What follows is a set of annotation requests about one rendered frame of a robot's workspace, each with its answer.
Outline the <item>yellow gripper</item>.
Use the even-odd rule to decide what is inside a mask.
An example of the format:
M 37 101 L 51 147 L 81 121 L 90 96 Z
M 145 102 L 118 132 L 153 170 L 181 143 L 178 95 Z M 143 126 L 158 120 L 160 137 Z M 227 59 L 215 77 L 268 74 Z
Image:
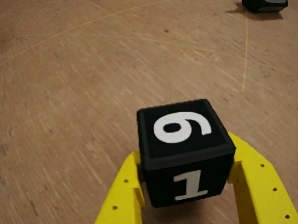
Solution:
M 229 133 L 229 132 L 228 132 Z M 233 184 L 239 224 L 298 224 L 298 214 L 272 164 L 239 137 L 227 177 Z M 140 152 L 122 164 L 94 224 L 142 224 L 145 182 Z

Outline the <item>black digit cube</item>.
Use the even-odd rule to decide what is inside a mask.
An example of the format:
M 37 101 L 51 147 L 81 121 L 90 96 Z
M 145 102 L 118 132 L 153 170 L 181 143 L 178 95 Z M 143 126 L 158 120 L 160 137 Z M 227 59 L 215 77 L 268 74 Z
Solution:
M 140 163 L 151 205 L 220 195 L 236 146 L 206 99 L 139 109 Z

